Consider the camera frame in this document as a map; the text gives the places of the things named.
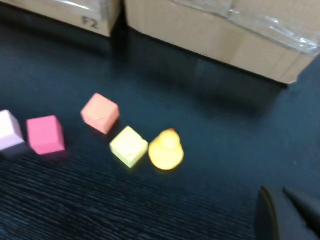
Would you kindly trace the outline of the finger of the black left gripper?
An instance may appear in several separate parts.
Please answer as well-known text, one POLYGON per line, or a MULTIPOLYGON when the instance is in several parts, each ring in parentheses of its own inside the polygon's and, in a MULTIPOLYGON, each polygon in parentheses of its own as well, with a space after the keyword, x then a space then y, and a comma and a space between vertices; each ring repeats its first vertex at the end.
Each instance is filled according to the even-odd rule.
POLYGON ((306 193, 284 187, 283 193, 293 203, 297 211, 314 232, 320 231, 320 201, 306 193))
POLYGON ((262 186, 256 202, 254 231, 258 240, 318 240, 283 190, 262 186))

